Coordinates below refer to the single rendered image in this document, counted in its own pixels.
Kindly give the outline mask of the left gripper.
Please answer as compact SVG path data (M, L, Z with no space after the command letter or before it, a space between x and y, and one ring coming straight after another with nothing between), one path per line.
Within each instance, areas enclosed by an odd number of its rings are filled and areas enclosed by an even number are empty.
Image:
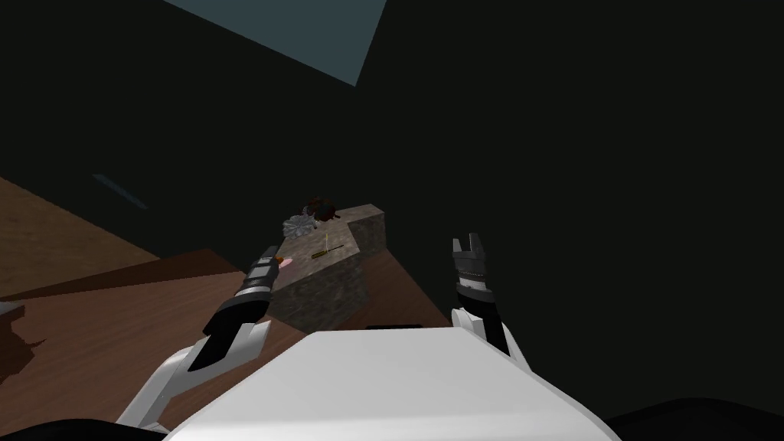
M262 256L251 264L250 271L244 277L244 288L262 286L271 290L279 275L279 259L276 258L278 246L268 247Z

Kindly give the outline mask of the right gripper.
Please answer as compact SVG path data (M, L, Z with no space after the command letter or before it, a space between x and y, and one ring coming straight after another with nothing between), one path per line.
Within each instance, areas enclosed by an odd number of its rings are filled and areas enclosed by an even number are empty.
M469 233L470 251L463 251L459 238L452 240L452 257L458 284L466 288L489 291L487 287L486 255L478 233Z

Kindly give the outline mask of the crumpled silver grey object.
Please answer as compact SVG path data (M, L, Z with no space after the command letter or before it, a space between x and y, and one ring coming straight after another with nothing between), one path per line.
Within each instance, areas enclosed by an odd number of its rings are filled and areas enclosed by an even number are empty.
M291 216L283 222L283 236L296 239L313 233L319 225L320 222L307 213Z

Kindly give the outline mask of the yellow and black screwdriver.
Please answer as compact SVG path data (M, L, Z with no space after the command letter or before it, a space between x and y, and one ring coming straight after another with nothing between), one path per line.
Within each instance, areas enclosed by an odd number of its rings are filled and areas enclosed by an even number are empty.
M344 247L344 242L344 237L338 236L337 234L325 233L323 248L321 248L318 252L313 253L311 258L318 259L319 257L325 256L341 247Z

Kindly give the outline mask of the grey stone table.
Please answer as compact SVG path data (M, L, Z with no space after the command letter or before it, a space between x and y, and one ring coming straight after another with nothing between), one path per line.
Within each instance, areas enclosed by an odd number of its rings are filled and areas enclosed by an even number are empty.
M339 210L341 218L321 223L311 234L286 238L277 252L292 257L273 284L268 315L304 334L330 332L369 300L362 263L385 250L384 212L373 205ZM344 237L345 246L318 259L325 233Z

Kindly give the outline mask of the dark brown round object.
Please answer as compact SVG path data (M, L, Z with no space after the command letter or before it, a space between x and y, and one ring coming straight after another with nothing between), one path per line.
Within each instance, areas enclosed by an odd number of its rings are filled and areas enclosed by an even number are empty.
M306 215L313 217L315 221L327 222L333 218L340 219L336 214L336 208L328 198L315 197L304 208Z

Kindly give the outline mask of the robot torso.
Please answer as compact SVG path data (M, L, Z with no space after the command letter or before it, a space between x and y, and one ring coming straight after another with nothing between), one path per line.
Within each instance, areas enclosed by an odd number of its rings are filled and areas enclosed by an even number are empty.
M464 328L309 335L165 441L620 441Z

